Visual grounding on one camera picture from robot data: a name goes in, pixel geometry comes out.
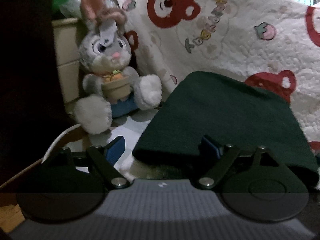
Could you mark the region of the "beige bedside drawer cabinet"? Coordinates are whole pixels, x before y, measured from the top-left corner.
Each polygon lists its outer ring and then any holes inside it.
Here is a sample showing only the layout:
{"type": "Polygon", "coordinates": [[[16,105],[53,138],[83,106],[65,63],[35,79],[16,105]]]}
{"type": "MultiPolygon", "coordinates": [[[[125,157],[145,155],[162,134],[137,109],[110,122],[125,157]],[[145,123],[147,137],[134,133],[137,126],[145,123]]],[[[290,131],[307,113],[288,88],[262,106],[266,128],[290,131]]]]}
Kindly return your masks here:
{"type": "Polygon", "coordinates": [[[52,21],[57,70],[64,103],[79,97],[79,52],[78,44],[85,33],[77,18],[52,21]]]}

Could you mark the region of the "dark denim jeans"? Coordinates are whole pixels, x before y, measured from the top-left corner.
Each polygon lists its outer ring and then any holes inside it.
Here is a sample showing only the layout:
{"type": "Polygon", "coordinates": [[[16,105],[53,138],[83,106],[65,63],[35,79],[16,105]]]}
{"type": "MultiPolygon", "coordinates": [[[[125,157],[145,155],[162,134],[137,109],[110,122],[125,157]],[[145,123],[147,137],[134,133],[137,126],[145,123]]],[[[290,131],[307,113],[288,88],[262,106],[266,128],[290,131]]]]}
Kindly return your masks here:
{"type": "Polygon", "coordinates": [[[264,145],[301,180],[319,179],[307,139],[284,99],[210,72],[193,72],[175,88],[132,154],[155,166],[197,161],[204,135],[243,150],[264,145]]]}

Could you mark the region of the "white bear print quilt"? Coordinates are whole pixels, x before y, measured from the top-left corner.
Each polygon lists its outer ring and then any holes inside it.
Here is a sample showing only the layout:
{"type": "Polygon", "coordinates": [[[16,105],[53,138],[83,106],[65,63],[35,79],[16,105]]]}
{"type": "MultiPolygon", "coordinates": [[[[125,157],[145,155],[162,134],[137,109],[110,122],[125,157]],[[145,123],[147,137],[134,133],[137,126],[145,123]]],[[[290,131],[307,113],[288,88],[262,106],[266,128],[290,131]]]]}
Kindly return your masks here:
{"type": "Polygon", "coordinates": [[[319,8],[294,0],[117,0],[142,74],[169,95],[208,71],[268,89],[319,152],[319,8]]]}

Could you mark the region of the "grey bunny plush toy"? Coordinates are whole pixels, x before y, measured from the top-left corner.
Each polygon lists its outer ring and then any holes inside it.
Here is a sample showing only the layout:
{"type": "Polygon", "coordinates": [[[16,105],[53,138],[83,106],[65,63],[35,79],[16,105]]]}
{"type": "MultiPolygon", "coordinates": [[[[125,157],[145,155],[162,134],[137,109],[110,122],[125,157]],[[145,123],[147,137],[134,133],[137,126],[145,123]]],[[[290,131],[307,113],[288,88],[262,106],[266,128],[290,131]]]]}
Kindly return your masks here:
{"type": "Polygon", "coordinates": [[[155,75],[140,76],[130,67],[131,46],[124,36],[125,12],[112,0],[81,0],[88,33],[79,46],[85,98],[74,106],[76,121],[89,134],[100,134],[112,120],[137,109],[159,106],[162,84],[155,75]]]}

